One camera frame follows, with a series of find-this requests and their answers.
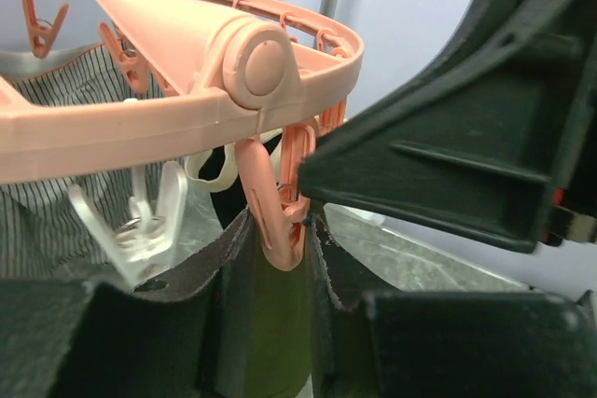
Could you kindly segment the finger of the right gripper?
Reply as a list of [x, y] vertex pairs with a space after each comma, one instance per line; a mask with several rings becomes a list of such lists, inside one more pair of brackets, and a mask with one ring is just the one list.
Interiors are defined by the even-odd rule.
[[332, 131], [299, 190], [509, 251], [596, 240], [596, 0], [472, 0], [407, 84]]

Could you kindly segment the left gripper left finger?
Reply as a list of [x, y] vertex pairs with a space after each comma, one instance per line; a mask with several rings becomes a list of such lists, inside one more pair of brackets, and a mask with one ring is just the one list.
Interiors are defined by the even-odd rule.
[[2, 280], [2, 395], [242, 396], [254, 244], [253, 220], [240, 213], [134, 293], [97, 281]]

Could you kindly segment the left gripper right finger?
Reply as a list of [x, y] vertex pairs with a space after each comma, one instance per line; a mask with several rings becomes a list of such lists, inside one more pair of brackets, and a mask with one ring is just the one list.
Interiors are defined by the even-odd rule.
[[539, 292], [403, 292], [317, 215], [305, 261], [317, 397], [592, 397], [596, 330]]

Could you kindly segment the olive green underwear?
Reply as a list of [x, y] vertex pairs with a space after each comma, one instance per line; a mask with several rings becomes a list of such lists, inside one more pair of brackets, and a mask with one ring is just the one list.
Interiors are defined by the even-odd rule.
[[244, 395], [295, 397], [311, 371], [305, 264], [288, 272], [280, 271], [257, 249], [254, 324]]

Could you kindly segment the black underwear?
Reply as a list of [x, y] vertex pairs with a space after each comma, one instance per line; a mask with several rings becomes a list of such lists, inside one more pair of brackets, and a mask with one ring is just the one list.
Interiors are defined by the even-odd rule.
[[189, 185], [209, 195], [215, 216], [223, 228], [246, 207], [234, 143], [185, 157], [184, 169]]

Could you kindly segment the pink round clip hanger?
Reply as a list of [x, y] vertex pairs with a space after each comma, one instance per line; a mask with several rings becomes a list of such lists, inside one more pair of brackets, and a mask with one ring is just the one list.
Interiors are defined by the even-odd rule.
[[[362, 38], [278, 0], [95, 0], [99, 45], [38, 75], [1, 66], [1, 273], [114, 265], [130, 286], [172, 268], [187, 192], [217, 147], [211, 191], [240, 182], [266, 259], [296, 268], [309, 201], [297, 168], [343, 120]], [[67, 15], [39, 22], [45, 59]]]

